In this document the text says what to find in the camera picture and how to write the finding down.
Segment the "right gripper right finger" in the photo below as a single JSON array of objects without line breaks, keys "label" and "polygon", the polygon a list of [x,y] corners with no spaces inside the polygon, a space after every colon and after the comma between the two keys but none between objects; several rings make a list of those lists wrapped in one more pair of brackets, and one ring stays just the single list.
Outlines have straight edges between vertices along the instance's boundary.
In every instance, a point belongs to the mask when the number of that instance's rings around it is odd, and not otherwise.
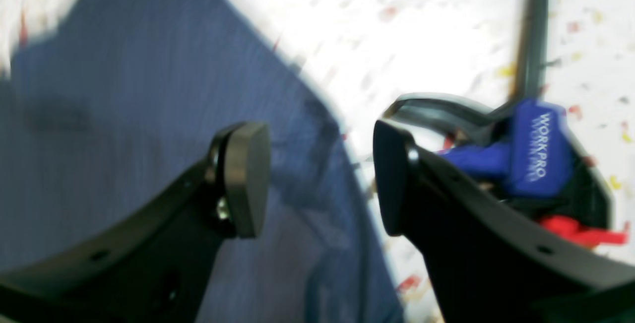
[{"label": "right gripper right finger", "polygon": [[634,267],[533,223],[378,120],[381,218],[423,255],[447,323],[632,323]]}]

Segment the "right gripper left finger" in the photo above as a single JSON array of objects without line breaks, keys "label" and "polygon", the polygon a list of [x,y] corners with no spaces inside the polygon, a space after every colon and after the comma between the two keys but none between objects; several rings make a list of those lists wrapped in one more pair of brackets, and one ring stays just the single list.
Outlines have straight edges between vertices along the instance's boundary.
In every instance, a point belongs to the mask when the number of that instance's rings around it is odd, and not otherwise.
[{"label": "right gripper left finger", "polygon": [[1,276],[14,323],[192,323],[225,240],[262,231],[270,176],[265,122],[226,127],[206,158],[93,239]]}]

